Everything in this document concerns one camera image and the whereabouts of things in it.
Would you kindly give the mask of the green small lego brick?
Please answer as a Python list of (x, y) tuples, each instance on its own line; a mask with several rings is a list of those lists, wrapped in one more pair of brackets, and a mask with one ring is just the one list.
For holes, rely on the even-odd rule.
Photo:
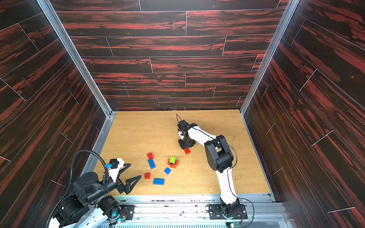
[(175, 162), (176, 162), (176, 158), (175, 157), (170, 157), (169, 163), (170, 164), (175, 164)]

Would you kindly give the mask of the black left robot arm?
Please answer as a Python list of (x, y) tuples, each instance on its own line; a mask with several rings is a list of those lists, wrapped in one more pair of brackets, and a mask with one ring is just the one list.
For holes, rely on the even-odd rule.
[(81, 228), (95, 228), (105, 221), (113, 226), (127, 220), (128, 210), (110, 193), (117, 190), (130, 194), (142, 177), (121, 181), (120, 175), (131, 166), (121, 158), (102, 164), (105, 169), (103, 179), (99, 180), (95, 172), (88, 172), (74, 181), (51, 212), (47, 228), (71, 228), (77, 223)]

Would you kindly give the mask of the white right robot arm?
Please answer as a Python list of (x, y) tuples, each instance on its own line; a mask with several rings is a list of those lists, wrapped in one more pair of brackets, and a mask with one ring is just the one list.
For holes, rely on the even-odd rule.
[(178, 133), (179, 145), (183, 150), (196, 143), (204, 146), (207, 162), (218, 178), (222, 214), (227, 218), (233, 217), (239, 209), (240, 200), (235, 192), (232, 176), (234, 157), (225, 137), (211, 135), (196, 124), (187, 124), (184, 121), (178, 124)]

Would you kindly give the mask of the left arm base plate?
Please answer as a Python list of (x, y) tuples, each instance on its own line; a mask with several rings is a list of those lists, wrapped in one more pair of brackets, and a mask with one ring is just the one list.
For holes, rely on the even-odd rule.
[(133, 219), (135, 214), (135, 205), (120, 205), (120, 218), (125, 218), (125, 221)]

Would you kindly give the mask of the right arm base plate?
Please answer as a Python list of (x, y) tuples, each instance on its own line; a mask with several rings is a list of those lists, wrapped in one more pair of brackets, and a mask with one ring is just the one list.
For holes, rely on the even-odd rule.
[(244, 205), (240, 204), (237, 209), (229, 210), (220, 204), (207, 204), (205, 210), (211, 220), (219, 219), (248, 219), (247, 211)]

